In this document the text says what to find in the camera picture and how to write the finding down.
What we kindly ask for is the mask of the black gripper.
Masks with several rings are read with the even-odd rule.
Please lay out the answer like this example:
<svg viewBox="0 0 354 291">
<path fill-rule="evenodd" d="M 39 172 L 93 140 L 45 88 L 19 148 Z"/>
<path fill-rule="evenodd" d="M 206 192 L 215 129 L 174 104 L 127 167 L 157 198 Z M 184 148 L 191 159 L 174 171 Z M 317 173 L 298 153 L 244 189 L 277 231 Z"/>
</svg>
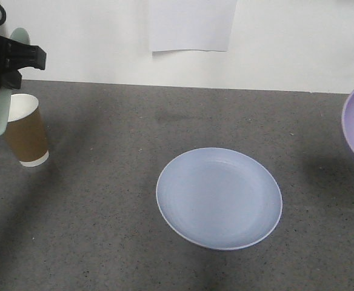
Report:
<svg viewBox="0 0 354 291">
<path fill-rule="evenodd" d="M 0 36 L 0 88 L 20 89 L 22 75 L 17 70 L 25 67 L 45 70 L 46 56 L 42 48 L 30 45 L 28 33 L 13 33 L 10 38 Z"/>
</svg>

